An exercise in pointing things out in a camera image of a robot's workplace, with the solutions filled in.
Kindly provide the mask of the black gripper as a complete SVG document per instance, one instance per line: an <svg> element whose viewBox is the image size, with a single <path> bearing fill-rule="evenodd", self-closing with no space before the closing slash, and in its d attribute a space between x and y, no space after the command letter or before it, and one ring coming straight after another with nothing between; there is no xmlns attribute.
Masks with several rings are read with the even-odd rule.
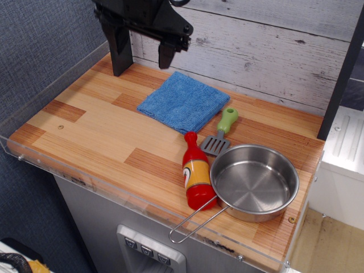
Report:
<svg viewBox="0 0 364 273"><path fill-rule="evenodd" d="M95 16L117 56L130 56L129 31L160 41L159 68L172 63L174 50L187 51L193 27L173 8L188 1L94 1Z"/></svg>

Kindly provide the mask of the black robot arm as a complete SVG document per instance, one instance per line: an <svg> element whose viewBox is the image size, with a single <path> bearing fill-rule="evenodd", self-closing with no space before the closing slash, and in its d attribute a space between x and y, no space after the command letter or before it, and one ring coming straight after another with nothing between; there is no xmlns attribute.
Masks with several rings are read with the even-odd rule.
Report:
<svg viewBox="0 0 364 273"><path fill-rule="evenodd" d="M193 26L172 7L188 1L94 1L98 18L109 43L114 75L132 63L130 31L160 41L159 68L167 69L175 53L187 51Z"/></svg>

